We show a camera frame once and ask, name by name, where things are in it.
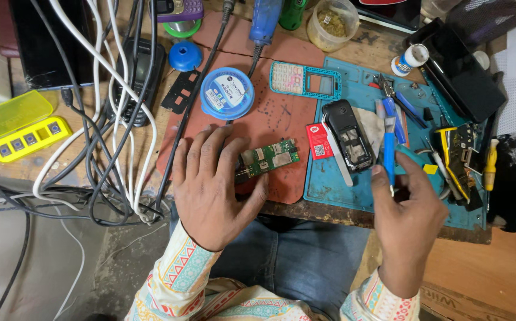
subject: black plastic bracket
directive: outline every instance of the black plastic bracket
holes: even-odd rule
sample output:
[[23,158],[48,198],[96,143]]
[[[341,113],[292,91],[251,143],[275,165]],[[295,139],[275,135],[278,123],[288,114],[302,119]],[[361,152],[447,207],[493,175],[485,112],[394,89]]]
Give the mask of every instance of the black plastic bracket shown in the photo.
[[187,108],[187,101],[192,95],[199,77],[200,72],[196,69],[181,72],[165,98],[163,98],[161,107],[169,109],[177,115],[182,114]]

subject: green ring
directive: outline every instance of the green ring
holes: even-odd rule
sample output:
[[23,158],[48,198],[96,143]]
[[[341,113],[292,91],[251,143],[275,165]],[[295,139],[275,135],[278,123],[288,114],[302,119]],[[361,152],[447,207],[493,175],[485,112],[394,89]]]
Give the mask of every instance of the green ring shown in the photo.
[[192,36],[193,34],[195,34],[197,31],[199,31],[200,21],[201,21],[201,19],[198,19],[195,22],[195,26],[191,30],[189,30],[187,32],[178,32],[176,30],[173,30],[173,29],[171,29],[171,27],[169,26],[169,24],[167,22],[163,22],[163,27],[173,37],[176,37],[176,38],[188,38],[188,37]]

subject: red silicone mat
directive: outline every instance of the red silicone mat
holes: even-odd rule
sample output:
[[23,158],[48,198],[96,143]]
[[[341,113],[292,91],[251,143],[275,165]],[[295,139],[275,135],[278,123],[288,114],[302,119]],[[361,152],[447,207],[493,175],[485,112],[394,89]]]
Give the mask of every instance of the red silicone mat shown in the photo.
[[[211,47],[220,27],[221,12],[208,14],[201,29],[193,36],[193,40],[203,47]],[[251,23],[244,19],[232,17],[226,27],[223,41],[215,55],[210,70],[219,67],[234,67],[247,73],[252,64],[254,44],[248,40]],[[203,48],[204,60],[199,68],[202,70],[210,50]],[[309,144],[305,126],[312,123],[315,116],[317,100],[293,95],[276,94],[269,88],[270,66],[274,60],[285,61],[307,66],[321,67],[324,54],[309,42],[292,38],[282,33],[274,33],[273,45],[266,47],[262,58],[256,66],[252,83],[256,92],[254,106],[243,117],[234,120],[234,133],[226,141],[235,137],[250,136],[250,148],[295,138],[298,155],[301,161],[270,172],[271,201],[291,204],[298,201],[304,193],[305,174],[308,163]],[[183,115],[171,113],[169,124],[165,130],[163,142],[157,159],[157,169],[162,173],[169,159],[169,153],[176,136],[177,125]],[[183,137],[193,138],[206,125],[215,128],[224,125],[224,120],[205,114],[200,108],[200,97],[197,95]],[[254,182],[236,187],[238,193],[248,193]]]

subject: purple feature phone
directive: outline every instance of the purple feature phone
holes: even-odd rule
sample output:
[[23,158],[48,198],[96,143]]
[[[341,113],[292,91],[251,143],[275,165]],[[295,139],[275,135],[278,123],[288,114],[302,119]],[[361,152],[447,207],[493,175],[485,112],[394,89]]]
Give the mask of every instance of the purple feature phone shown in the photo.
[[158,14],[157,22],[180,22],[201,19],[204,16],[204,8],[202,0],[183,0],[183,12],[178,14]]

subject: jeans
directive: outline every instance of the jeans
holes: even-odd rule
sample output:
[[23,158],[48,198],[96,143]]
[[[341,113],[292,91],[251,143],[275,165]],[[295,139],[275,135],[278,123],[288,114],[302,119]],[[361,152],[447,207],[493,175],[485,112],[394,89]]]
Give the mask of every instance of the jeans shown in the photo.
[[[171,210],[172,233],[179,215],[174,203]],[[261,214],[224,248],[210,277],[260,285],[337,321],[368,237],[361,227]]]

